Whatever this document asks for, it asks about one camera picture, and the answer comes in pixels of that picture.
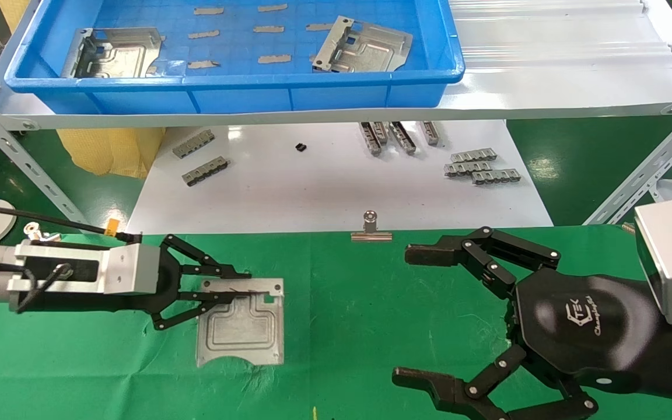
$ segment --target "stamped metal plate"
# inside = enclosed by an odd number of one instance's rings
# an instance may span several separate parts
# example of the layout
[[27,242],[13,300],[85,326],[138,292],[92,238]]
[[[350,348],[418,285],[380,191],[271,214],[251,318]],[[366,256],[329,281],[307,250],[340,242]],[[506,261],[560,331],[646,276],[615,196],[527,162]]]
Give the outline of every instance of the stamped metal plate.
[[313,61],[321,72],[392,72],[406,63],[413,35],[339,16]]
[[66,56],[63,78],[142,78],[160,56],[156,27],[78,29]]
[[283,279],[209,279],[203,292],[254,292],[198,317],[197,366],[234,356],[254,365],[284,362]]

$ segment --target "green mat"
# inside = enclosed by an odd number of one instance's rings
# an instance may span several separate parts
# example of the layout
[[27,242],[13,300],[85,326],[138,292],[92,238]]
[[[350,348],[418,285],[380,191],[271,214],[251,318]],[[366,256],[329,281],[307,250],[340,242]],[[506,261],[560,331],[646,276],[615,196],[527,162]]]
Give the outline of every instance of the green mat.
[[[613,226],[509,231],[560,250],[562,273],[642,276],[633,237]],[[505,304],[477,280],[403,262],[408,243],[464,232],[395,232],[382,244],[347,232],[182,236],[255,277],[285,279],[280,366],[229,358],[197,369],[194,321],[157,332],[143,313],[16,316],[0,304],[0,418],[310,420],[314,408],[320,420],[460,418],[392,385],[390,373],[403,365],[470,379],[507,348]],[[667,399],[589,393],[599,420],[672,418]],[[560,398],[523,369],[492,395],[505,410]]]

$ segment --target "robotic arm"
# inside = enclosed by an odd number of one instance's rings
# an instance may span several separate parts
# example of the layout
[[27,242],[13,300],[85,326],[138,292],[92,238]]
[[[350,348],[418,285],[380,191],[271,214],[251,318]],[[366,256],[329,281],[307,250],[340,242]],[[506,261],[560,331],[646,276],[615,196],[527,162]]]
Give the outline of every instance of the robotic arm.
[[[180,264],[176,250],[197,265]],[[235,267],[218,263],[177,236],[168,234],[160,247],[128,244],[107,248],[55,241],[24,241],[0,246],[0,302],[17,313],[139,310],[152,317],[156,330],[166,330],[229,304],[251,292],[182,292],[181,275],[245,279]],[[179,300],[194,309],[167,319],[163,309]]]
[[[587,418],[598,405],[582,386],[672,398],[672,202],[638,208],[637,231],[650,282],[561,274],[559,252],[488,227],[409,245],[407,263],[462,265],[507,300],[512,346],[468,382],[405,367],[394,370],[393,382],[427,391],[437,410],[471,420]],[[533,273],[518,282],[494,257]],[[563,400],[499,409],[489,394],[520,366]]]

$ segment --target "blue crate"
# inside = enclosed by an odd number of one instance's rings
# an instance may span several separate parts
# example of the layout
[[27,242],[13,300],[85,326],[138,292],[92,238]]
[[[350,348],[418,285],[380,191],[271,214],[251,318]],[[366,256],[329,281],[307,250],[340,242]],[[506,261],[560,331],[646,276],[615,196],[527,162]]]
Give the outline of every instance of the blue crate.
[[[287,3],[261,13],[258,6]],[[224,7],[194,15],[198,7]],[[314,73],[310,56],[328,31],[306,31],[337,16],[392,27],[414,36],[395,72]],[[259,34],[254,26],[285,26]],[[155,61],[161,77],[61,79],[81,27],[157,27],[165,36]],[[217,37],[189,33],[219,29]],[[262,55],[291,62],[258,64]],[[188,61],[220,67],[187,69]],[[447,0],[43,0],[5,75],[12,90],[34,93],[57,114],[234,114],[354,107],[437,106],[464,72]]]

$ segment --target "yellow tag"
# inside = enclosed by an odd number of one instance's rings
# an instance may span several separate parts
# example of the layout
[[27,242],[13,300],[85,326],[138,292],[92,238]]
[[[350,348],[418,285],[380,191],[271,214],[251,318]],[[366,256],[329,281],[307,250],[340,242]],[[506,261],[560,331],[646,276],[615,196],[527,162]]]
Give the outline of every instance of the yellow tag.
[[109,219],[105,228],[105,236],[115,237],[115,233],[118,231],[118,223],[120,222],[117,219]]

